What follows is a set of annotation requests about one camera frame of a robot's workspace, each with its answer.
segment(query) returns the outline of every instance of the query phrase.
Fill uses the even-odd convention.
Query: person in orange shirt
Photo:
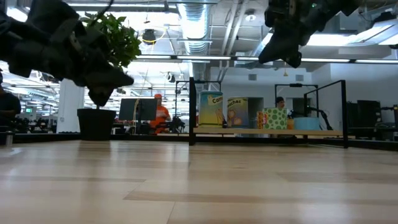
[[[157,99],[157,109],[156,109],[156,120],[150,122],[150,126],[156,129],[155,134],[159,134],[165,130],[165,128],[156,128],[160,123],[164,123],[166,121],[171,121],[171,117],[169,115],[169,111],[166,107],[162,106],[162,95],[155,94],[155,99]]]

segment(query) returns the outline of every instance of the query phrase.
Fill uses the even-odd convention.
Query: white column
[[[77,109],[85,104],[85,89],[73,81],[61,82],[60,103],[58,106],[57,133],[64,131],[80,132]]]
[[[30,121],[34,121],[37,119],[37,107],[33,106],[30,107],[30,109],[32,109],[32,111],[30,113],[28,113],[28,118]]]

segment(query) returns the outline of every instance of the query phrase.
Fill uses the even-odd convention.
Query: green leaves
[[[86,12],[80,21],[87,25],[95,20],[96,16]],[[107,14],[94,25],[94,28],[101,31],[109,42],[111,50],[107,55],[108,61],[118,68],[127,67],[141,54],[139,49],[141,41],[137,39],[133,28],[123,26],[125,20],[125,16],[115,18],[112,14]]]

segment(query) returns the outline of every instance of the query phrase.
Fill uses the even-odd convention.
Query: black plant pot
[[[81,140],[109,141],[112,125],[116,117],[115,111],[78,109]]]

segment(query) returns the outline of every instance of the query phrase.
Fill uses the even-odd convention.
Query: orange shirt
[[[157,106],[156,109],[156,120],[151,121],[150,125],[152,126],[152,128],[156,128],[156,126],[160,123],[166,122],[166,118],[168,118],[169,115],[169,111],[167,110],[166,107],[164,106]],[[164,128],[157,128],[156,129],[156,134],[160,133],[161,131],[163,131]]]

